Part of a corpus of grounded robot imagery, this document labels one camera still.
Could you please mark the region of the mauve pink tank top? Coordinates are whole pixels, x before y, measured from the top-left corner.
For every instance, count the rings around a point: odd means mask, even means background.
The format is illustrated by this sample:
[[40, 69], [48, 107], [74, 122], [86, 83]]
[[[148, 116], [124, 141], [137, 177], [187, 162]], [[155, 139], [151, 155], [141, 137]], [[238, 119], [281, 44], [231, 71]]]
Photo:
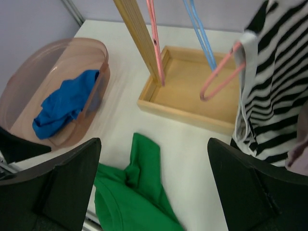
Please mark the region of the mauve pink tank top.
[[308, 175], [308, 102], [298, 115], [296, 144], [288, 152], [285, 167], [291, 172]]

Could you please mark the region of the green tank top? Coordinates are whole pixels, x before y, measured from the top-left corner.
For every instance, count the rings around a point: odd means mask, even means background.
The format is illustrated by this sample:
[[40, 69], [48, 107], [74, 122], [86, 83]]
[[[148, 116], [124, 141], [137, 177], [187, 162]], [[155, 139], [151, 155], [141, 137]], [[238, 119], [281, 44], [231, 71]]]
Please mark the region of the green tank top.
[[181, 231], [161, 182], [160, 147], [134, 133], [130, 163], [121, 170], [99, 164], [95, 212], [104, 231]]

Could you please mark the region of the black white striped tank top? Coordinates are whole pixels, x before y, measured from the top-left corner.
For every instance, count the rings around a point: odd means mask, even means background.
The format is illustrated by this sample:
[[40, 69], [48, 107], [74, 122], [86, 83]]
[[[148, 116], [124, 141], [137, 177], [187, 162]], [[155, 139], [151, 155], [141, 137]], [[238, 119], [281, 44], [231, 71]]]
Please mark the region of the black white striped tank top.
[[284, 167], [308, 100], [307, 1], [264, 1], [239, 42], [235, 62], [246, 66], [231, 146]]

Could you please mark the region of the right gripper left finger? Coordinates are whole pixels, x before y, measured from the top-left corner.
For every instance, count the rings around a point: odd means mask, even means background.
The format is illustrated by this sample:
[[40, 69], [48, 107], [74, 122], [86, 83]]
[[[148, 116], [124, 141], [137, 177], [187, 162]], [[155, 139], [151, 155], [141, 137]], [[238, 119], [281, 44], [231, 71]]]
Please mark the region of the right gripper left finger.
[[101, 153], [92, 138], [71, 151], [0, 180], [2, 231], [80, 231]]

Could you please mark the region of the wooden clothes rack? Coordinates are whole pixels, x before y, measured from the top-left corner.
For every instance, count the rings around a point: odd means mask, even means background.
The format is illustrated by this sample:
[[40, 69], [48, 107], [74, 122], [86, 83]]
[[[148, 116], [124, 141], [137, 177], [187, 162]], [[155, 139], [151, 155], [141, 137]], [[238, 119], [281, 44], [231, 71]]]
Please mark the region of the wooden clothes rack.
[[139, 96], [140, 109], [159, 116], [231, 135], [235, 128], [239, 80], [233, 75], [235, 62], [229, 59], [209, 86], [215, 90], [224, 80], [231, 81], [216, 96], [200, 100], [201, 86], [210, 75], [210, 66], [200, 50], [165, 46], [161, 52], [165, 74], [162, 86], [153, 39], [135, 0], [117, 0], [115, 5], [142, 56], [150, 76]]

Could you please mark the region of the blue tank top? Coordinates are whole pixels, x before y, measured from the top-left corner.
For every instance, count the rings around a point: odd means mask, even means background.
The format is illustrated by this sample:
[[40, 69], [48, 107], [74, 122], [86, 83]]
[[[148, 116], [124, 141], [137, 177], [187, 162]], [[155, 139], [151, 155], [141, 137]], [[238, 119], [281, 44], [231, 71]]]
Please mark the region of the blue tank top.
[[61, 83], [41, 104], [41, 111], [34, 118], [32, 128], [40, 139], [55, 135], [82, 112], [95, 85], [99, 70], [86, 70], [74, 79]]

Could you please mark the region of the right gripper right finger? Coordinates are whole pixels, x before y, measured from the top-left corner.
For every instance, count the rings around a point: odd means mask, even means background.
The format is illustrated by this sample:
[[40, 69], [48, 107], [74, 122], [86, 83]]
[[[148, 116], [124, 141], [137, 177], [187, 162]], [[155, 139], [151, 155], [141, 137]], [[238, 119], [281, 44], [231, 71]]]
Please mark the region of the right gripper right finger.
[[230, 231], [306, 231], [308, 178], [210, 138], [207, 152]]

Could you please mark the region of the pink hanger of green top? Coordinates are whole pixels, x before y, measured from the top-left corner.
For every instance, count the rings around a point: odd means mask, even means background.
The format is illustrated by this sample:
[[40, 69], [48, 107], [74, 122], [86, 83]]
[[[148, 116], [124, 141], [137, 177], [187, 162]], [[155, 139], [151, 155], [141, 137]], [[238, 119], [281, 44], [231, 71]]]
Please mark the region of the pink hanger of green top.
[[159, 45], [159, 38], [158, 38], [158, 31], [157, 31], [156, 17], [155, 17], [155, 10], [154, 10], [154, 1], [147, 0], [146, 2], [147, 2], [147, 8], [149, 12], [149, 17], [151, 20], [152, 38], [153, 38], [153, 45], [154, 45], [158, 73], [160, 76], [161, 84], [162, 86], [164, 86], [165, 85], [165, 74], [163, 70], [162, 58], [161, 58], [161, 52], [160, 52], [160, 45]]

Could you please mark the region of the pink translucent plastic basket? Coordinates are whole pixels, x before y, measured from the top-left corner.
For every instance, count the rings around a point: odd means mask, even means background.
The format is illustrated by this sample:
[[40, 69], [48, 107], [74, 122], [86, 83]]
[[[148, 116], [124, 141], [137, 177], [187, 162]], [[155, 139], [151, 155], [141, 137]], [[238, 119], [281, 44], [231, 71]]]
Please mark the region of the pink translucent plastic basket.
[[[0, 97], [0, 126], [10, 134], [51, 147], [77, 144], [86, 135], [110, 79], [106, 46], [95, 39], [67, 38], [40, 48], [13, 74]], [[39, 139], [32, 127], [42, 103], [66, 80], [86, 70], [98, 70], [95, 85], [78, 117], [47, 139]]]

